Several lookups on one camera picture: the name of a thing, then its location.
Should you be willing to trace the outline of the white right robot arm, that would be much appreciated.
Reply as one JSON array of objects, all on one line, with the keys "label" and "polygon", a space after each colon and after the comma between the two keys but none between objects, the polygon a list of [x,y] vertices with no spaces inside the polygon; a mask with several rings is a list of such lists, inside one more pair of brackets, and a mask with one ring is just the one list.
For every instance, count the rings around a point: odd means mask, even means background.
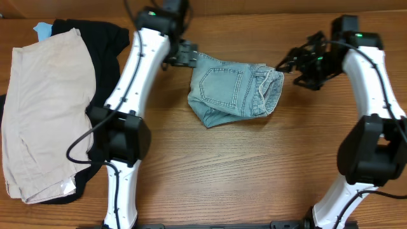
[{"label": "white right robot arm", "polygon": [[319,90],[346,74],[359,119],[340,144],[339,175],[325,196],[300,221],[274,221],[272,228],[356,228],[350,215],[369,195],[400,177],[406,166],[406,113],[398,104],[387,75],[385,52],[377,33],[361,32],[358,18],[333,20],[331,35],[318,32],[289,51],[277,65],[283,73],[299,71],[294,84]]}]

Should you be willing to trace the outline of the light blue denim shorts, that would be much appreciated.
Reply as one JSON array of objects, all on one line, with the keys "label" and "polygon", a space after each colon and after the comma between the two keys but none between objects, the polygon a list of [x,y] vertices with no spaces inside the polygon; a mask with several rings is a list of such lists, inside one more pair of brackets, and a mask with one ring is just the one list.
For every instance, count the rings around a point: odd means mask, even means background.
[{"label": "light blue denim shorts", "polygon": [[266,64],[229,62],[199,53],[188,104],[207,128],[270,115],[284,74]]}]

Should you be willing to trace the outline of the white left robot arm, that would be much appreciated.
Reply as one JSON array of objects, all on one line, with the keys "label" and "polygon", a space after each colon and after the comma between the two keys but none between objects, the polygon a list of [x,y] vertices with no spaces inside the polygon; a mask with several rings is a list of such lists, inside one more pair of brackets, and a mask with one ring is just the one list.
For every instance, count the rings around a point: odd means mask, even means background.
[{"label": "white left robot arm", "polygon": [[160,69],[196,66],[198,47],[182,38],[192,17],[187,1],[165,1],[162,7],[140,11],[120,79],[104,105],[90,113],[96,127],[95,143],[107,169],[103,228],[134,228],[137,224],[137,175],[151,144],[144,120],[147,99]]}]

